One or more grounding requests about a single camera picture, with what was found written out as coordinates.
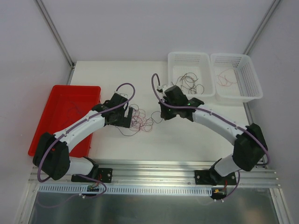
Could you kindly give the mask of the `red plastic tray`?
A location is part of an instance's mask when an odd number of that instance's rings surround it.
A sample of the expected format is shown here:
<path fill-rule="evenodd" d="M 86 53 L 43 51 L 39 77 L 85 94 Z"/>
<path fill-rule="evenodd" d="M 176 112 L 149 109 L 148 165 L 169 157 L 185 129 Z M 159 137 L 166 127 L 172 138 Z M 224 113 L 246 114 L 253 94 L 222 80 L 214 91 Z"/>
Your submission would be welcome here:
<path fill-rule="evenodd" d="M 84 117 L 100 102 L 99 86 L 55 85 L 53 86 L 35 135 L 28 150 L 34 156 L 38 141 L 45 132 L 54 134 Z"/>

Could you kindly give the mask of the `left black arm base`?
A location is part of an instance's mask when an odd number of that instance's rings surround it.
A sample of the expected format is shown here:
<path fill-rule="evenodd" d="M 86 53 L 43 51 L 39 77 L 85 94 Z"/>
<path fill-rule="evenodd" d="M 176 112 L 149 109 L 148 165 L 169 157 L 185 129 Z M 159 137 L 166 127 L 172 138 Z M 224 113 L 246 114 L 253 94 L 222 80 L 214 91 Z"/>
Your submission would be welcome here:
<path fill-rule="evenodd" d="M 95 167 L 91 170 L 91 172 L 88 175 L 86 175 L 86 177 L 99 180 L 103 183 L 111 183 L 113 177 L 113 169 Z M 72 175 L 71 182 L 95 182 L 95 181 L 91 181 L 89 179 L 83 178 L 78 175 Z"/>

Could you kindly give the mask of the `white plastic basket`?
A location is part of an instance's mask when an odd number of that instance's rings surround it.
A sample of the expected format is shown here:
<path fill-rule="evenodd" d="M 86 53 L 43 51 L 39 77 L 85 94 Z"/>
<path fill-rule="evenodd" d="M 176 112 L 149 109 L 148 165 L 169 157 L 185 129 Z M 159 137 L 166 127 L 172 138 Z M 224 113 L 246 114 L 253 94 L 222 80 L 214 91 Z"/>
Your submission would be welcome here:
<path fill-rule="evenodd" d="M 210 55 L 216 99 L 223 104 L 247 103 L 263 97 L 251 58 L 244 54 Z"/>
<path fill-rule="evenodd" d="M 212 98 L 215 84 L 210 57 L 202 52 L 168 54 L 168 85 L 178 86 L 189 98 Z"/>

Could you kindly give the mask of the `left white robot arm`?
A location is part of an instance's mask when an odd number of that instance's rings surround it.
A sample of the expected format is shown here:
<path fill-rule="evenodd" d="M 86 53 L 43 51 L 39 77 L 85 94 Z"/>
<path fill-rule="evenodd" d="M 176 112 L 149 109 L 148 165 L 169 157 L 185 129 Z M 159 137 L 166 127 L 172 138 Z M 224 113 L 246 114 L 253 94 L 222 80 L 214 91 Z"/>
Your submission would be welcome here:
<path fill-rule="evenodd" d="M 67 128 L 54 134 L 43 133 L 33 158 L 38 181 L 59 180 L 65 175 L 74 176 L 77 182 L 99 180 L 99 166 L 95 161 L 86 156 L 72 157 L 70 153 L 82 140 L 106 126 L 130 128 L 133 108 L 128 103 L 127 98 L 115 93 Z"/>

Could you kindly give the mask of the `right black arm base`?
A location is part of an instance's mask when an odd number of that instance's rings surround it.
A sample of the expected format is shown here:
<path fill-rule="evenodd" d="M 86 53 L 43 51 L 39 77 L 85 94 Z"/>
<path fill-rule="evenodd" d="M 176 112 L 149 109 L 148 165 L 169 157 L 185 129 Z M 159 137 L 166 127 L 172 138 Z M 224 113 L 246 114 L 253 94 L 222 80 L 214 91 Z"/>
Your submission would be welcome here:
<path fill-rule="evenodd" d="M 230 173 L 227 176 L 216 175 L 215 178 L 212 178 L 209 170 L 195 170 L 194 179 L 196 185 L 236 185 L 235 173 Z"/>

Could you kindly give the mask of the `left aluminium frame post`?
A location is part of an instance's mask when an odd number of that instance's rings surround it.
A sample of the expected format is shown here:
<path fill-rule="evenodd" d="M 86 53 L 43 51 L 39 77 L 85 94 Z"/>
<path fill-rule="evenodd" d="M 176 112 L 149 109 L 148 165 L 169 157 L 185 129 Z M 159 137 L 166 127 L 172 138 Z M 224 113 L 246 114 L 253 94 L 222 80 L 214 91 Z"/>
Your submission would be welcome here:
<path fill-rule="evenodd" d="M 52 35 L 53 35 L 56 43 L 58 44 L 64 58 L 66 59 L 66 61 L 68 63 L 68 65 L 70 66 L 71 69 L 73 69 L 75 63 L 72 60 L 71 55 L 69 54 L 69 52 L 68 52 L 68 50 L 67 50 L 60 34 L 59 34 L 59 32 L 58 32 L 58 30 L 57 30 L 57 28 L 56 28 L 56 26 L 55 26 L 55 24 L 54 24 L 54 22 L 53 22 L 53 20 L 50 16 L 49 12 L 48 12 L 48 10 L 47 10 L 43 0 L 34 0 L 34 2 L 36 4 L 36 6 L 38 7 L 38 9 L 40 10 L 42 17 L 44 18 L 50 32 L 52 33 Z"/>

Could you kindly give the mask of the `aluminium frame post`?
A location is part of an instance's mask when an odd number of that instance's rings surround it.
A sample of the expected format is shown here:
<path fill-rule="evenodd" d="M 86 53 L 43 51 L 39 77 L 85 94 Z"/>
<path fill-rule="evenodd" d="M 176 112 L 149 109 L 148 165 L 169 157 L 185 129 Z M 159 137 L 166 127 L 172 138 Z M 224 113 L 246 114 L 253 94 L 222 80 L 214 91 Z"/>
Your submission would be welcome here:
<path fill-rule="evenodd" d="M 52 33 L 52 35 L 53 35 L 56 43 L 58 44 L 64 58 L 66 59 L 66 61 L 68 63 L 68 65 L 70 66 L 71 69 L 73 69 L 75 63 L 72 60 L 71 55 L 69 54 L 69 52 L 68 52 L 68 50 L 67 50 L 60 34 L 59 34 L 59 32 L 58 32 L 58 30 L 57 30 L 57 28 L 56 28 L 56 26 L 55 26 L 55 24 L 54 24 L 54 22 L 53 22 L 53 20 L 50 16 L 49 12 L 48 12 L 48 10 L 47 10 L 43 0 L 34 0 L 34 2 L 36 4 L 36 6 L 38 7 L 38 9 L 40 10 L 42 17 L 44 18 L 50 32 Z"/>
<path fill-rule="evenodd" d="M 283 0 L 273 0 L 267 9 L 266 13 L 264 14 L 263 18 L 261 19 L 259 25 L 257 26 L 255 32 L 253 33 L 250 41 L 248 42 L 243 54 L 250 55 L 252 50 L 254 49 L 255 45 L 257 44 L 259 38 L 261 37 L 263 31 L 265 30 L 266 26 L 274 16 L 275 12 L 278 10 L 279 6 Z"/>

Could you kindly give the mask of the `left white plastic basket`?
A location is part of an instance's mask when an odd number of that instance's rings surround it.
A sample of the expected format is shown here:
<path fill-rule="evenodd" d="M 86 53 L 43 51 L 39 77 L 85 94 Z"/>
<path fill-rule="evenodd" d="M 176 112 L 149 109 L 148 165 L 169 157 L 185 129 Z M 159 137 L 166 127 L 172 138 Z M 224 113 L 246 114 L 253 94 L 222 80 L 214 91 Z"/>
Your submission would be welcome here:
<path fill-rule="evenodd" d="M 178 86 L 189 98 L 212 98 L 215 84 L 210 57 L 202 52 L 168 54 L 168 85 Z"/>

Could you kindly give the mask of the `right aluminium frame post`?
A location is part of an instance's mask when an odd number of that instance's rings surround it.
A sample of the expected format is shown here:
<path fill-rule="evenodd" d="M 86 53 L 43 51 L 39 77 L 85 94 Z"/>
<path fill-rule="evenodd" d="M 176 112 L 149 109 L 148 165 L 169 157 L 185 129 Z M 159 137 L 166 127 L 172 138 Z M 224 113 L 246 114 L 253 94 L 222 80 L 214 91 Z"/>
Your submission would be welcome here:
<path fill-rule="evenodd" d="M 266 26 L 274 16 L 275 12 L 278 10 L 279 6 L 283 0 L 273 0 L 267 9 L 266 13 L 264 14 L 263 18 L 261 19 L 259 25 L 257 26 L 255 32 L 253 33 L 250 41 L 248 42 L 243 54 L 250 55 L 252 50 L 254 49 L 255 45 L 257 44 L 259 38 L 261 37 L 263 31 L 265 30 Z"/>

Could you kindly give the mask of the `aluminium table rail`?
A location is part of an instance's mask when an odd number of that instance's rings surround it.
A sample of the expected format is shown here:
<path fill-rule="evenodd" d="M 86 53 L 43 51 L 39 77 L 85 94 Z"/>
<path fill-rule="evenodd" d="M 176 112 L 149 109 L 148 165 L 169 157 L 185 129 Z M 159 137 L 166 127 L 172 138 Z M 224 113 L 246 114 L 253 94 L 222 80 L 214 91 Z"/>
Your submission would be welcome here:
<path fill-rule="evenodd" d="M 112 184 L 144 186 L 194 186 L 195 170 L 206 170 L 212 162 L 95 160 L 101 168 L 112 168 Z M 241 171 L 240 188 L 281 188 L 275 170 L 254 168 Z"/>

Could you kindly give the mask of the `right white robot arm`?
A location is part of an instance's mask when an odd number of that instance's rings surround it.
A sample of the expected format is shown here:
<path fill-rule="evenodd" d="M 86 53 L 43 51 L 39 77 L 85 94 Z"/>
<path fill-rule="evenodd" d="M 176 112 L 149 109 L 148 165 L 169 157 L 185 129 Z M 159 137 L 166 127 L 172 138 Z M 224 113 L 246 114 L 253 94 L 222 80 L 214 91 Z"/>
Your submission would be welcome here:
<path fill-rule="evenodd" d="M 209 109 L 204 102 L 187 96 L 178 86 L 167 89 L 162 86 L 154 88 L 154 93 L 162 93 L 158 98 L 161 118 L 170 120 L 176 116 L 201 124 L 216 132 L 232 144 L 233 152 L 220 158 L 200 178 L 205 184 L 218 185 L 225 181 L 227 175 L 236 171 L 251 171 L 263 156 L 268 156 L 268 148 L 259 125 L 237 124 Z"/>

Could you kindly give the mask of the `right white plastic basket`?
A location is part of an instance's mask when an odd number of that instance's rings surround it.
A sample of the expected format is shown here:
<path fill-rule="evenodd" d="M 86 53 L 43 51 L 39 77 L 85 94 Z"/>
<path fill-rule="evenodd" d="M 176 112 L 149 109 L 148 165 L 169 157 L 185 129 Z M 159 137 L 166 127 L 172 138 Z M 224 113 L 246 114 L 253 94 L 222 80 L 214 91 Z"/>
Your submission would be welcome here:
<path fill-rule="evenodd" d="M 244 54 L 210 55 L 216 99 L 223 104 L 247 103 L 263 97 L 251 58 Z"/>

